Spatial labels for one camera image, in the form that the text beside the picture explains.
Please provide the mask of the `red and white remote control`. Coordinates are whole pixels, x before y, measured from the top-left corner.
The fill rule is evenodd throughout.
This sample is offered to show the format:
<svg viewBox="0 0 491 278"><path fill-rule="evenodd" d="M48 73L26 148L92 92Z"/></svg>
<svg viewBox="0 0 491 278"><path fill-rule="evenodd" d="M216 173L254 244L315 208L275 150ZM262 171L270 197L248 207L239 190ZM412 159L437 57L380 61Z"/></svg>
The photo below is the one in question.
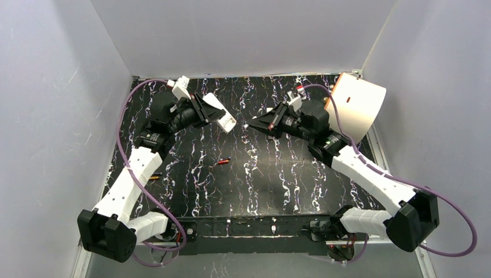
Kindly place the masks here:
<svg viewBox="0 0 491 278"><path fill-rule="evenodd" d="M218 116L215 117L214 122L225 132L229 133L237 124L237 120L232 114L225 108L225 106L219 101L219 99L213 94L208 93L203 97L203 100L218 110Z"/></svg>

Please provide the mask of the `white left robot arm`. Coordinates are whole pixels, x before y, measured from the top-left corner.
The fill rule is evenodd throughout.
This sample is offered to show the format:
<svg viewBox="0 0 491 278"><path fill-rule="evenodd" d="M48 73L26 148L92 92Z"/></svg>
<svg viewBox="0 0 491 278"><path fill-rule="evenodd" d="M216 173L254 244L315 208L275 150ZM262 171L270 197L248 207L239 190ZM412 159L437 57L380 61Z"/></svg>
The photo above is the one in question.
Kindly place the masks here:
<svg viewBox="0 0 491 278"><path fill-rule="evenodd" d="M85 250L118 262L127 261L136 245L170 228L161 208L130 218L132 209L152 174L175 144L175 135L187 127L215 122L226 133L237 121L212 93L199 93L153 104L151 115L134 141L128 165L92 210L82 210L77 224Z"/></svg>

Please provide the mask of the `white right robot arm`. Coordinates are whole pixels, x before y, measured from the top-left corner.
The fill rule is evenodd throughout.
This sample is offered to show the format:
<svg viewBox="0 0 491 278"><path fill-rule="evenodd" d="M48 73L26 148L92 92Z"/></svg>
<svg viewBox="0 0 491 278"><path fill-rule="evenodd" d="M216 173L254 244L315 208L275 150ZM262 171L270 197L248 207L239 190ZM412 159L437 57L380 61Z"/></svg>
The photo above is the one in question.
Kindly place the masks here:
<svg viewBox="0 0 491 278"><path fill-rule="evenodd" d="M353 180L384 207L362 210L343 206L328 220L311 225L316 238L365 233L387 237L400 249L412 252L439 225L436 196L391 180L356 152L347 137L330 128L329 113L322 103L307 101L294 111L282 102L247 124L274 138L288 134L307 141L308 151L316 160Z"/></svg>

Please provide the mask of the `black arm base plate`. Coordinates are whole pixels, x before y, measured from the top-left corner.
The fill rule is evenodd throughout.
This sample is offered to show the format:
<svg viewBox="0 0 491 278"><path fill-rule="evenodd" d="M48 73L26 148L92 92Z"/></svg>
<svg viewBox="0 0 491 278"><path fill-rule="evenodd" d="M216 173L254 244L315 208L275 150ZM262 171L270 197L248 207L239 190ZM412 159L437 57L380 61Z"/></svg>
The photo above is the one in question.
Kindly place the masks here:
<svg viewBox="0 0 491 278"><path fill-rule="evenodd" d="M328 214L240 217L179 217L187 236L182 255L306 253L326 255L339 248L351 258L363 233L341 235L328 229Z"/></svg>

